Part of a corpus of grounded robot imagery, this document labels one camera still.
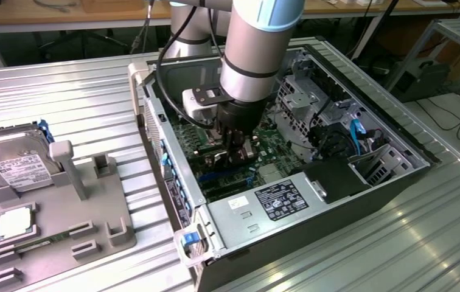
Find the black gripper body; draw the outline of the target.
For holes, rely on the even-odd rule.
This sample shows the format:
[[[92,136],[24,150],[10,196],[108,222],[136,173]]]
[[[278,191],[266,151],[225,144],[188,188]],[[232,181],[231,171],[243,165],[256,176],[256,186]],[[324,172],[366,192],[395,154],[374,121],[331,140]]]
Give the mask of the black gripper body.
[[[228,130],[250,136],[262,120],[266,100],[242,102],[236,99],[216,106],[216,129],[220,134]]]

